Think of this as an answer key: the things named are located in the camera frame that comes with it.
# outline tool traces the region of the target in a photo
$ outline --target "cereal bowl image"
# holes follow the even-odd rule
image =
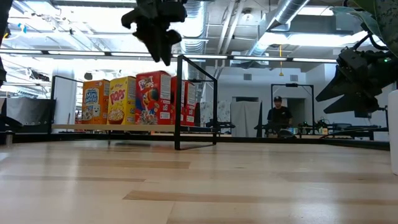
[[[113,109],[108,113],[109,124],[121,124],[124,119],[124,112],[121,109]]]

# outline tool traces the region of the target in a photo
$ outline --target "shelf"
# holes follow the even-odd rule
[[[74,130],[102,130],[102,131],[158,131],[174,132],[174,124],[170,125],[149,125],[149,124],[53,124],[53,129],[74,129]],[[212,133],[213,128],[181,126],[181,132],[189,133]]]
[[[102,130],[102,131],[164,131],[174,132],[174,125],[149,124],[53,124],[53,129]]]

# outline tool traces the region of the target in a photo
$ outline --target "person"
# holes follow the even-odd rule
[[[282,97],[274,98],[275,107],[268,111],[268,123],[285,124],[283,128],[292,125],[293,116],[287,107],[282,106]]]

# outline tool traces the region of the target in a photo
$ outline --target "mini-wheats cereal box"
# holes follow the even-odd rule
[[[185,99],[185,81],[181,83],[181,125],[184,125],[184,99]],[[172,109],[170,111],[172,115],[172,124],[175,124],[175,104],[177,103],[177,77],[172,78]]]
[[[141,73],[137,78],[137,124],[170,124],[171,76],[167,72]]]
[[[108,124],[134,124],[136,107],[136,78],[111,80]]]
[[[106,124],[108,116],[109,81],[98,80],[83,83],[81,104],[82,124]]]
[[[195,125],[196,86],[192,82],[185,82],[185,124]]]

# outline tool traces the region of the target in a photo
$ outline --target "pipe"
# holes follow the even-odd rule
[[[267,16],[263,16],[259,28],[264,32],[259,36],[259,40],[253,44],[246,55],[261,56],[269,47],[267,40],[271,39],[269,31],[280,25],[290,24],[294,17],[310,0],[281,0],[277,9]]]
[[[229,21],[231,20],[232,12],[234,11],[234,6],[235,6],[235,1],[230,1],[227,8],[228,13],[224,21],[223,30],[221,31],[220,39],[218,41],[216,54],[220,53],[221,47],[223,46],[224,38],[229,27]]]
[[[242,10],[243,10],[243,5],[244,5],[245,2],[246,1],[244,1],[244,0],[240,0],[240,2],[238,3],[238,9],[236,10],[236,15],[235,15],[234,21],[232,23],[232,26],[231,26],[231,28],[229,30],[228,38],[226,39],[226,42],[225,42],[225,45],[224,45],[224,48],[223,48],[223,51],[222,51],[223,55],[226,54],[226,51],[228,50],[229,44],[231,43],[232,36],[235,33],[235,28],[236,28],[236,25],[238,24],[239,18],[241,17]]]

